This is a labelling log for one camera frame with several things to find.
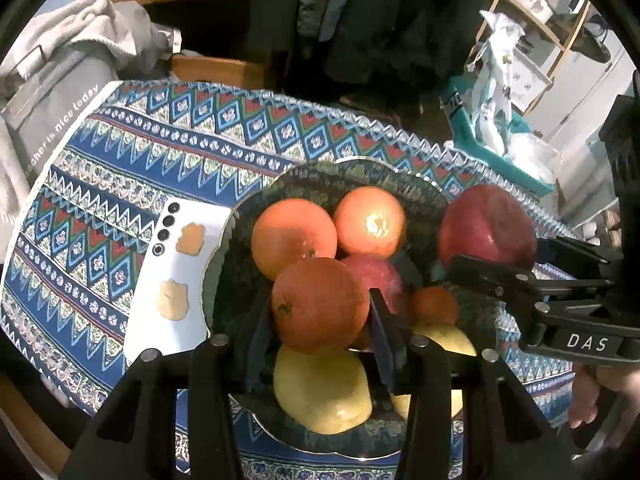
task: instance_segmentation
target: red apple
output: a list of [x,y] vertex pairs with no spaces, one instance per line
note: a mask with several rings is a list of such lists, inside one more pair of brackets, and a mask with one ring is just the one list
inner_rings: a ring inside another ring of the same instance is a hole
[[438,234],[438,256],[447,267],[455,254],[530,270],[538,241],[533,220],[507,191],[478,184],[447,209]]
[[367,288],[379,288],[393,314],[404,315],[406,297],[402,279],[393,265],[375,254],[350,254],[342,259]]

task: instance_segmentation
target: blue patterned tablecloth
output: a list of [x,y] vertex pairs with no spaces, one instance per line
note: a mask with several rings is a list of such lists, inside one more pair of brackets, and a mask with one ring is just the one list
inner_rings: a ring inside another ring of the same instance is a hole
[[[123,82],[62,141],[8,253],[0,325],[31,364],[94,414],[126,370],[127,318],[147,244],[174,196],[234,206],[306,160],[367,155],[424,174],[451,200],[473,184],[510,191],[538,235],[568,229],[482,162],[348,112],[219,84]],[[549,266],[539,276],[563,276]],[[524,354],[505,312],[498,349],[551,419],[570,398],[567,362]],[[186,393],[177,401],[176,459],[188,470]],[[232,405],[251,479],[385,480],[397,457],[359,462],[297,452]],[[454,424],[450,477],[462,468]]]

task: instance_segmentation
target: das logo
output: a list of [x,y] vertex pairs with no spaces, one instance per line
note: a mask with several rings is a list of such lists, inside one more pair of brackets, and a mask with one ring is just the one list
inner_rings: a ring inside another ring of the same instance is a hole
[[593,352],[593,351],[603,352],[607,349],[608,341],[609,341],[609,338],[607,337],[596,336],[594,338],[594,336],[592,335],[587,337],[584,334],[582,334],[582,337],[580,337],[580,334],[572,333],[566,347],[579,348],[580,350],[589,351],[589,352]]

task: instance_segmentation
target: yellow pear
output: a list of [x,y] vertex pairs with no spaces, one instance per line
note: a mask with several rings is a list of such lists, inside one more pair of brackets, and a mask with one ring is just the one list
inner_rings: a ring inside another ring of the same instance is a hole
[[[476,355],[476,349],[469,338],[457,326],[433,322],[412,327],[415,334],[422,334],[435,341],[446,351],[464,355]],[[409,417],[411,395],[391,396],[391,402],[402,418]],[[455,416],[462,409],[462,390],[451,391],[451,416]]]
[[280,407],[316,433],[341,433],[371,415],[367,375],[348,350],[307,355],[282,345],[273,389]]

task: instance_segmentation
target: dark jacket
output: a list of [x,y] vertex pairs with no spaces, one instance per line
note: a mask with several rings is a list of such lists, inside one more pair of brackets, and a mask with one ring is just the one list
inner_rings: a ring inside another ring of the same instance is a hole
[[418,86],[461,73],[482,1],[348,0],[324,70],[340,82],[364,84],[380,72]]

